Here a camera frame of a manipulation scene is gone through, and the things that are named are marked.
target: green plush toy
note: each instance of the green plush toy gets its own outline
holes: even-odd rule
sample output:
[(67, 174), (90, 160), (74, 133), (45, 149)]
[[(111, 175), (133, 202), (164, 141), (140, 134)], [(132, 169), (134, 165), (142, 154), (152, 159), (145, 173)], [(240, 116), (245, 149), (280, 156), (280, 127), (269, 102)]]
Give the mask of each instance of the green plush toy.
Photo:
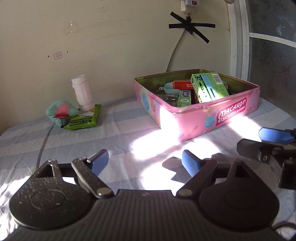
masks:
[(63, 128), (71, 121), (73, 116), (78, 115), (78, 109), (69, 101), (58, 100), (48, 107), (46, 115), (59, 127)]

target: striped bed sheet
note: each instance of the striped bed sheet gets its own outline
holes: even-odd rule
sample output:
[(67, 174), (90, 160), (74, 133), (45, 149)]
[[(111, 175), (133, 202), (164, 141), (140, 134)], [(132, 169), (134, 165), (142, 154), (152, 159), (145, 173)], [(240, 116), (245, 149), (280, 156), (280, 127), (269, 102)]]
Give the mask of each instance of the striped bed sheet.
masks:
[[(201, 159), (214, 155), (218, 161), (233, 161), (240, 158), (237, 142), (242, 138), (260, 141), (258, 131), (263, 126), (293, 129), (296, 121), (260, 99), (258, 110), (248, 116), (177, 143), (166, 138), (135, 97), (129, 97), (103, 105), (98, 125), (93, 128), (64, 130), (52, 125), (48, 118), (11, 127), (0, 136), (0, 240), (17, 227), (9, 214), (9, 198), (48, 159), (70, 163), (77, 157), (90, 157), (107, 149), (109, 162), (99, 178), (114, 192), (147, 189), (172, 190), (175, 194), (190, 179), (179, 159), (183, 150)], [(279, 189), (276, 176), (267, 165), (243, 160), (278, 196), (281, 205), (276, 223), (295, 222), (294, 191)]]

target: white cable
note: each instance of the white cable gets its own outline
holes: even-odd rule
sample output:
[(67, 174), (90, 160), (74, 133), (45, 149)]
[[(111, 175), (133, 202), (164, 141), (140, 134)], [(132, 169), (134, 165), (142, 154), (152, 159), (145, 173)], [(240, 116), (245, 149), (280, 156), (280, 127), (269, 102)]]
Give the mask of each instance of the white cable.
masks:
[(175, 50), (176, 50), (177, 46), (179, 45), (179, 42), (180, 42), (180, 40), (181, 40), (181, 38), (182, 38), (184, 32), (185, 32), (185, 29), (182, 30), (182, 34), (181, 34), (181, 36), (180, 36), (180, 38), (179, 38), (177, 44), (175, 45), (175, 47), (174, 47), (174, 49), (173, 49), (173, 51), (172, 51), (172, 54), (170, 55), (170, 58), (169, 58), (169, 60), (168, 60), (168, 65), (167, 65), (166, 70), (165, 70), (166, 72), (168, 71), (168, 68), (169, 68), (169, 66), (170, 66), (170, 61), (171, 61), (171, 59), (172, 59), (172, 56), (174, 55)]

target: barcode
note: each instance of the barcode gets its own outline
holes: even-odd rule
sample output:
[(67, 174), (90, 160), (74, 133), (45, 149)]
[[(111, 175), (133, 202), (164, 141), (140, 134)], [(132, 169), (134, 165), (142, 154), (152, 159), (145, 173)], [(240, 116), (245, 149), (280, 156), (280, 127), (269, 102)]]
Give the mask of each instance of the barcode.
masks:
[(216, 81), (217, 85), (222, 85), (222, 80), (220, 79), (220, 76), (218, 74), (212, 74), (214, 80)]

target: green box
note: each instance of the green box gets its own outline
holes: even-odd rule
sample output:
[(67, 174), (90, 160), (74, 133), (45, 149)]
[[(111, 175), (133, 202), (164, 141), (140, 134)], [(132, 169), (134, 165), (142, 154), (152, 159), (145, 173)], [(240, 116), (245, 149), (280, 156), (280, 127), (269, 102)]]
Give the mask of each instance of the green box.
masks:
[(191, 83), (200, 103), (229, 96), (218, 73), (193, 74)]
[(191, 105), (191, 90), (180, 90), (177, 107)]

